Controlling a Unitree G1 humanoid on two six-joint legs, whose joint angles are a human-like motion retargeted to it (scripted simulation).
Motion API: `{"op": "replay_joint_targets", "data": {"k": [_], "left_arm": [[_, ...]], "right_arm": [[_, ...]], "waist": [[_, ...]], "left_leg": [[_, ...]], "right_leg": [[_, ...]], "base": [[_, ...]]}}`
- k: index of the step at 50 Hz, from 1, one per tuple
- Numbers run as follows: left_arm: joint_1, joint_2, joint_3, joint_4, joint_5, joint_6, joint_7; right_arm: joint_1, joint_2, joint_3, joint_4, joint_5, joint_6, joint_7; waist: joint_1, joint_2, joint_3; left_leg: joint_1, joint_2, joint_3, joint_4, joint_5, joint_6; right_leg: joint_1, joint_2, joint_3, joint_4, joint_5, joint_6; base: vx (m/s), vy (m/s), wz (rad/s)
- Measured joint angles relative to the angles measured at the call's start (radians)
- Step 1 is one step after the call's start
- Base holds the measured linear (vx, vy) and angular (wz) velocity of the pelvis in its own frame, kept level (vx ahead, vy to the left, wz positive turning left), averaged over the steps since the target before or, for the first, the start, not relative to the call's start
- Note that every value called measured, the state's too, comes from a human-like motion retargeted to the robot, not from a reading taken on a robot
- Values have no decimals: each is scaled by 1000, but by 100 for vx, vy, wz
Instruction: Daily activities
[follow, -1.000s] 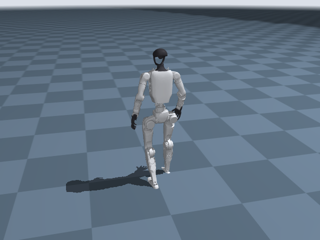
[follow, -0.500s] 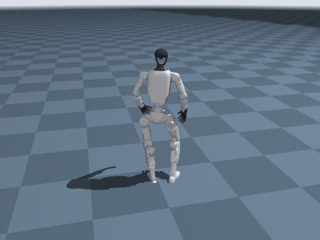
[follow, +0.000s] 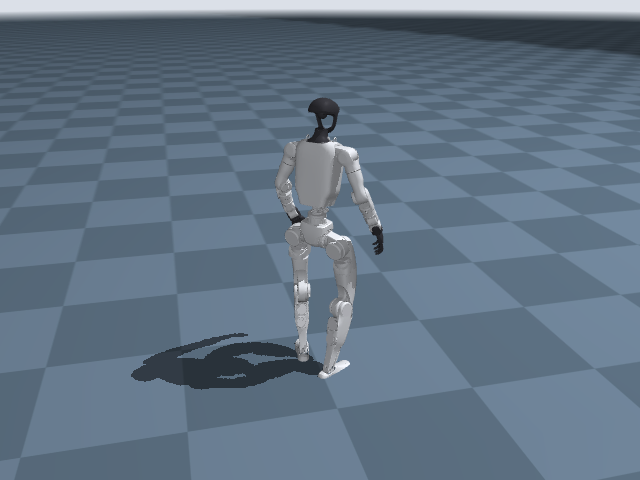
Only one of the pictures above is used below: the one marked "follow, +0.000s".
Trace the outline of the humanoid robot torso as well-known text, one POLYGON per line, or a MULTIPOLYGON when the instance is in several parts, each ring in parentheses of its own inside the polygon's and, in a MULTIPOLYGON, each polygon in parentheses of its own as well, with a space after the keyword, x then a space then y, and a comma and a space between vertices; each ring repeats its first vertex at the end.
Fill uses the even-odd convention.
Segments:
MULTIPOLYGON (((309 137, 308 137, 309 136, 309 137)), ((328 143, 312 143, 302 139, 296 146, 295 189, 299 203, 311 206, 307 218, 300 224, 300 239, 314 247, 326 248, 325 237, 332 231, 333 222, 327 219, 340 192, 343 167, 336 158, 336 137, 328 143), (334 142, 335 140, 335 142, 334 142)))

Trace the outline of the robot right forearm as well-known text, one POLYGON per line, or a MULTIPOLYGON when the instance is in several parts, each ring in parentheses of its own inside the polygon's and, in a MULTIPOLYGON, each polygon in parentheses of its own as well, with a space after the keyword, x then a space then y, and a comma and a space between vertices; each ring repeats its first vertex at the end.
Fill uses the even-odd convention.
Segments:
POLYGON ((381 227, 380 220, 378 219, 378 215, 374 209, 374 204, 372 202, 369 191, 366 188, 365 188, 365 193, 366 193, 368 202, 359 205, 360 212, 363 214, 363 217, 366 223, 368 224, 369 230, 371 232, 372 232, 372 228, 375 226, 378 226, 381 230, 382 227, 381 227))

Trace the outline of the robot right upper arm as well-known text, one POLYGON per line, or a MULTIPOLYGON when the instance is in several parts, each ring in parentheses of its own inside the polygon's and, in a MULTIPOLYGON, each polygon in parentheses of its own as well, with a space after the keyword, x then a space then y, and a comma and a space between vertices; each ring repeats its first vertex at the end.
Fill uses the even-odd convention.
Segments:
POLYGON ((368 202, 363 175, 360 170, 358 152, 354 148, 347 146, 336 146, 335 151, 337 161, 340 165, 344 166, 349 183, 353 189, 353 192, 351 192, 353 203, 360 205, 368 202))

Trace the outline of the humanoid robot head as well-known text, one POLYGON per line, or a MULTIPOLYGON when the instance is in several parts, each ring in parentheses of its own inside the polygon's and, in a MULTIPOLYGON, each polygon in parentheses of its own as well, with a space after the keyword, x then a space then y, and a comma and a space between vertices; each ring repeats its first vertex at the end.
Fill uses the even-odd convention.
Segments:
POLYGON ((336 126, 337 116, 339 113, 339 106, 331 99, 318 98, 315 99, 308 108, 308 112, 315 113, 318 122, 318 127, 315 128, 313 136, 306 142, 312 143, 328 143, 328 133, 332 132, 336 126), (333 124, 330 128, 325 129, 322 125, 321 119, 325 119, 327 115, 333 116, 333 124))

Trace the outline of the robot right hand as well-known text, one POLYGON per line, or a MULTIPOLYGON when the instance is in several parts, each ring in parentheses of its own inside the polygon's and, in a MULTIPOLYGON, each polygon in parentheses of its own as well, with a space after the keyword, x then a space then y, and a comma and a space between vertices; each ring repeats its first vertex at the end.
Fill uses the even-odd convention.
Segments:
POLYGON ((380 228, 378 226, 375 226, 375 227, 372 228, 372 234, 377 236, 377 241, 374 242, 373 245, 376 245, 376 244, 379 243, 376 247, 373 248, 374 250, 377 249, 377 250, 374 251, 374 252, 377 252, 377 253, 375 253, 375 255, 378 255, 381 252, 383 252, 383 233, 382 233, 382 231, 383 231, 383 228, 381 228, 381 230, 380 230, 380 228))

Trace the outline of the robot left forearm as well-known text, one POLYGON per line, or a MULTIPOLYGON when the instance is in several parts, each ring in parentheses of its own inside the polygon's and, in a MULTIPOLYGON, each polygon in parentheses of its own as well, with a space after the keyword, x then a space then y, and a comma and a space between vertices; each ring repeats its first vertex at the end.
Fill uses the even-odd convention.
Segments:
POLYGON ((276 188, 277 196, 281 200, 284 211, 289 215, 291 219, 297 217, 299 214, 295 209, 295 205, 292 198, 292 191, 282 193, 276 188))

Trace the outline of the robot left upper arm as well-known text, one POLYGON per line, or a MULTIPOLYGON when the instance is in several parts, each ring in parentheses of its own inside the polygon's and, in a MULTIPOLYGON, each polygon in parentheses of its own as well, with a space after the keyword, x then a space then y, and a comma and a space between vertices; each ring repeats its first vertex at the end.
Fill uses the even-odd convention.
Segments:
POLYGON ((288 179, 295 167, 296 146, 299 141, 287 143, 284 147, 284 155, 275 179, 276 188, 282 193, 292 189, 292 183, 288 179))

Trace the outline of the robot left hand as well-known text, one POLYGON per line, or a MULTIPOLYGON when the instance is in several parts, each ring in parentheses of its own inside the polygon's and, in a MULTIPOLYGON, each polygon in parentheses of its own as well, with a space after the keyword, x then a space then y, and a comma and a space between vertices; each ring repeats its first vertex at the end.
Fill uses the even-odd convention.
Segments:
POLYGON ((301 216, 301 213, 299 212, 299 210, 298 210, 296 207, 295 207, 295 209, 296 209, 297 213, 299 214, 297 217, 295 217, 295 218, 291 219, 291 218, 289 217, 289 215, 287 214, 287 216, 289 217, 289 219, 292 221, 292 225, 293 225, 294 223, 299 223, 299 222, 301 222, 303 219, 305 219, 305 217, 304 217, 304 216, 301 216))

